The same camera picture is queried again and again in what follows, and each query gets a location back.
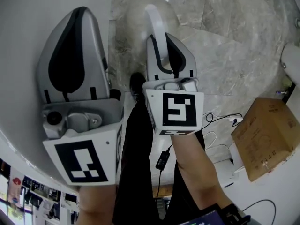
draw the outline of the cardboard box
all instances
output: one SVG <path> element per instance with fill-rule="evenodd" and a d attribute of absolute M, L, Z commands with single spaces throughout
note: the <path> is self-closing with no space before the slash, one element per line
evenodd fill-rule
<path fill-rule="evenodd" d="M 300 124 L 283 101 L 257 98 L 232 137 L 254 181 L 291 155 L 300 143 Z"/>

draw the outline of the marble floor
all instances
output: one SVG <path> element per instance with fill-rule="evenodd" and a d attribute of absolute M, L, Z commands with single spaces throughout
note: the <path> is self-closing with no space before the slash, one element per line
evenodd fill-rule
<path fill-rule="evenodd" d="M 145 72 L 145 64 L 132 59 L 126 41 L 123 19 L 132 0 L 112 0 L 109 27 L 109 77 L 113 85 L 126 92 L 124 125 L 134 107 L 129 93 L 129 78 L 134 71 Z M 199 91 L 205 94 L 204 113 L 245 114 L 255 97 L 281 98 L 285 76 L 280 55 L 288 42 L 298 43 L 294 26 L 300 17 L 294 0 L 169 0 L 179 19 L 176 34 L 195 56 Z M 234 130 L 227 120 L 215 122 L 203 134 L 214 131 L 217 139 L 207 151 L 213 162 L 230 158 L 228 149 Z M 206 146 L 214 139 L 205 137 Z M 155 136 L 150 156 L 152 183 L 158 183 L 155 164 L 161 151 L 171 144 L 169 137 Z M 173 182 L 175 156 L 164 172 L 162 184 Z"/>

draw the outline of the black pants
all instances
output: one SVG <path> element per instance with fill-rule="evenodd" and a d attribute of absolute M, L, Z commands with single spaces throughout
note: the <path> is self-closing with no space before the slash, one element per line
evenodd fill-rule
<path fill-rule="evenodd" d="M 202 131 L 197 132 L 196 136 L 204 146 Z M 177 225 L 200 216 L 200 210 L 189 193 L 176 163 L 171 202 L 164 220 L 159 219 L 152 196 L 149 162 L 152 140 L 153 129 L 147 108 L 143 102 L 137 103 L 127 121 L 121 177 L 113 215 L 115 225 Z"/>

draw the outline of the black shoe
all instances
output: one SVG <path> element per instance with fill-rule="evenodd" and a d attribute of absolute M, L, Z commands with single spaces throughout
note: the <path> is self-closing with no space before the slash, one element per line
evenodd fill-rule
<path fill-rule="evenodd" d="M 145 96 L 143 94 L 144 82 L 146 82 L 146 79 L 141 73 L 133 73 L 130 77 L 130 92 L 136 103 L 145 100 Z"/>

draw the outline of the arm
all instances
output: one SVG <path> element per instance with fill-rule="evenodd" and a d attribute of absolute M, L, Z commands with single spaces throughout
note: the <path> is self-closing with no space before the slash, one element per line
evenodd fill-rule
<path fill-rule="evenodd" d="M 179 171 L 200 210 L 213 204 L 224 208 L 231 200 L 223 192 L 216 169 L 195 134 L 171 136 Z"/>
<path fill-rule="evenodd" d="M 115 185 L 81 187 L 78 225 L 110 225 L 116 195 Z"/>

